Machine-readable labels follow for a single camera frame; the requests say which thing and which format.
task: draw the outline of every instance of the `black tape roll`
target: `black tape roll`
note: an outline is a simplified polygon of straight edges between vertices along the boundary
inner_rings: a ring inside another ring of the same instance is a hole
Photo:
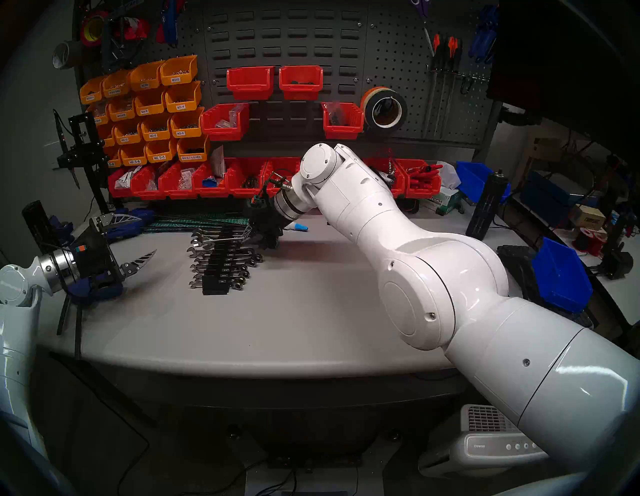
[[[371,132],[379,136],[388,136],[398,130],[408,114],[402,95],[388,88],[372,93],[362,111]]]

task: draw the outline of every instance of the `wall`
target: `wall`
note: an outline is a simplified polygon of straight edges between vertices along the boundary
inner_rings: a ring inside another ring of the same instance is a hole
[[[80,190],[69,171],[52,170],[61,153],[52,109],[67,127],[67,117],[82,112],[73,70],[51,65],[55,46],[71,38],[73,4],[52,2],[0,73],[0,250],[9,262],[27,267],[39,251],[22,208],[40,200],[48,215],[79,225],[92,198],[82,170]]]

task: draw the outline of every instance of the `tissue box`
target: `tissue box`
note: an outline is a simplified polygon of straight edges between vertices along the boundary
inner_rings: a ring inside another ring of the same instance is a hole
[[[458,189],[449,189],[440,186],[440,192],[425,200],[422,204],[429,210],[439,215],[444,215],[457,209],[462,199],[462,193]]]

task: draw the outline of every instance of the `cardboard box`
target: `cardboard box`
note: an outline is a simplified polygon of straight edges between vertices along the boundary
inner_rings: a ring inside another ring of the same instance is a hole
[[[598,209],[586,205],[574,205],[569,214],[569,220],[576,227],[586,227],[597,231],[602,227],[606,218]]]
[[[429,210],[433,210],[439,215],[444,215],[453,209],[457,209],[461,198],[462,193],[458,189],[449,189],[440,186],[440,192],[425,200],[423,206]]]

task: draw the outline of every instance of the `blue storage bin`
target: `blue storage bin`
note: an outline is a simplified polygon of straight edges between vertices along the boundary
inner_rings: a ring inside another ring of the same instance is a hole
[[[545,301],[573,313],[584,310],[593,288],[575,251],[546,237],[531,265]]]
[[[460,178],[460,186],[458,189],[462,191],[469,200],[475,204],[480,201],[480,195],[484,189],[486,178],[489,174],[493,173],[489,167],[480,162],[456,162],[456,171]],[[504,190],[504,194],[500,203],[504,203],[511,192],[511,183],[507,184],[507,189]]]

